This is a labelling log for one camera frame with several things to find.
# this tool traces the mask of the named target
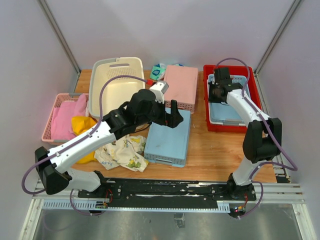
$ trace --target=pink towel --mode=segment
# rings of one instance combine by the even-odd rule
[[[55,107],[51,121],[51,139],[71,140],[76,137],[72,130],[71,119],[75,116],[84,116],[86,105],[86,95],[82,94],[78,101],[64,101],[60,107]]]

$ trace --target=wooden tabletop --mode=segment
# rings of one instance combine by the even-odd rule
[[[75,92],[88,93],[91,69],[84,69],[79,77]],[[150,71],[144,71],[145,78]],[[148,130],[136,133],[148,136]],[[100,171],[108,178],[141,178],[190,181],[225,182],[242,161],[244,154],[243,133],[224,133],[208,131],[204,101],[203,72],[198,74],[195,113],[191,115],[190,136],[185,167],[173,167],[165,164],[149,163],[144,172],[131,171],[118,166],[106,170],[99,162],[75,164],[73,168],[82,171]],[[265,165],[257,174],[256,180],[275,183],[276,177],[271,165]]]

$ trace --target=pink basket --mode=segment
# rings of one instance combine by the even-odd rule
[[[50,113],[50,116],[48,119],[48,122],[46,123],[44,132],[42,134],[41,140],[43,142],[50,143],[52,145],[60,145],[60,144],[68,142],[68,140],[63,140],[63,139],[51,139],[52,115],[54,112],[54,108],[60,107],[62,102],[64,102],[64,101],[75,101],[76,102],[81,94],[82,93],[59,93],[56,96],[55,101],[54,101],[54,105],[52,107],[52,110],[51,110],[51,113]],[[86,100],[88,101],[89,94],[85,93],[85,95],[86,95]]]
[[[165,70],[164,81],[169,88],[164,94],[165,106],[171,107],[171,100],[177,101],[178,109],[195,112],[198,69],[188,66],[169,65]]]

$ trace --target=light blue tray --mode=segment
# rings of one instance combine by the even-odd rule
[[[240,83],[242,86],[247,81],[245,76],[234,75],[232,79],[233,83]],[[208,83],[215,82],[215,75],[209,74]],[[246,93],[250,97],[248,87],[245,89]],[[230,125],[230,126],[244,126],[245,123],[242,121],[236,110],[226,103],[214,103],[209,102],[209,115],[211,124]]]
[[[151,163],[166,164],[173,167],[186,165],[191,112],[180,110],[183,117],[177,127],[170,128],[152,123],[146,139],[144,157]]]

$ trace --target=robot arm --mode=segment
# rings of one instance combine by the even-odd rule
[[[251,179],[258,173],[256,171],[253,174],[254,170],[261,163],[271,161],[280,154],[280,150],[269,136],[261,117],[269,124],[280,145],[282,123],[278,118],[270,118],[270,116],[261,111],[246,92],[244,92],[244,96],[242,95],[242,85],[240,83],[232,83],[227,67],[216,69],[214,79],[215,82],[209,85],[209,102],[225,102],[229,104],[236,110],[247,127],[242,145],[244,158],[238,169],[230,175],[227,182],[231,194],[237,194],[237,192],[241,194],[241,192],[245,192],[248,189]]]
[[[38,148],[35,151],[36,162],[52,156],[37,167],[46,193],[52,195],[64,189],[82,189],[89,192],[96,190],[101,185],[103,176],[97,171],[72,169],[71,166],[79,159],[103,145],[134,133],[138,126],[151,123],[171,128],[178,126],[183,117],[179,114],[177,101],[171,101],[171,113],[166,113],[164,93],[168,87],[166,82],[158,81],[150,90],[141,89],[133,94],[129,102],[124,102],[118,109],[105,115],[93,133],[91,132],[96,126],[60,146],[49,150]],[[84,136],[88,137],[77,143]]]

